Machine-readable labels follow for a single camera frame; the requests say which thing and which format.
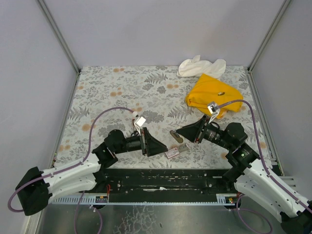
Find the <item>red white staple box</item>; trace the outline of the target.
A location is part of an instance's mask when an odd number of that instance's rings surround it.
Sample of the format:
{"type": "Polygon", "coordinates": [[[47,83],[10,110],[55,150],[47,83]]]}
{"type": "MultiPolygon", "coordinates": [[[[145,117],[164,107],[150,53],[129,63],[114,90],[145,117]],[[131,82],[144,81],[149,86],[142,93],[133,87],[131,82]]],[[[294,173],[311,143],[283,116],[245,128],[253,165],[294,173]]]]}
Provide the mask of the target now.
{"type": "Polygon", "coordinates": [[[175,157],[175,156],[177,156],[177,155],[179,155],[179,154],[180,154],[180,152],[179,152],[179,150],[178,150],[177,147],[172,148],[172,149],[170,149],[169,151],[167,151],[167,152],[165,153],[165,155],[166,155],[166,157],[167,157],[168,159],[171,159],[171,158],[173,158],[173,157],[175,157]]]}

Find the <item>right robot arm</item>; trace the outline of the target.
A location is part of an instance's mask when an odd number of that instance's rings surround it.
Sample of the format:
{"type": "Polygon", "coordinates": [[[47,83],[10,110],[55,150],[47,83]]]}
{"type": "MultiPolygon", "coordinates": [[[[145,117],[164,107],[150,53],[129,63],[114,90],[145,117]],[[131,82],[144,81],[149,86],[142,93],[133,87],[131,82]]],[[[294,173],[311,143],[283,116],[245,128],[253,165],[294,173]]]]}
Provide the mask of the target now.
{"type": "Polygon", "coordinates": [[[273,215],[285,233],[311,233],[312,202],[263,165],[260,155],[245,142],[248,136],[240,123],[232,122],[221,130],[217,123],[203,116],[176,132],[191,142],[205,139],[228,150],[226,159],[232,167],[223,178],[273,215]]]}

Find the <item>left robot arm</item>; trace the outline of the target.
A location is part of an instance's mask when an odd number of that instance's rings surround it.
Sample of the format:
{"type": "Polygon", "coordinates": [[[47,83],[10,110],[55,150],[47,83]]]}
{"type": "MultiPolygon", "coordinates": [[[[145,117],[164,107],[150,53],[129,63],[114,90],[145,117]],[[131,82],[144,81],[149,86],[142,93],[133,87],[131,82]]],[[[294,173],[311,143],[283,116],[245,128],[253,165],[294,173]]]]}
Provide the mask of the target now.
{"type": "Polygon", "coordinates": [[[118,161],[117,154],[141,151],[150,157],[167,150],[146,127],[130,137],[114,129],[87,158],[46,170],[29,169],[15,188],[22,207],[20,211],[26,216],[34,215],[57,198],[94,189],[104,180],[102,170],[118,161]]]}

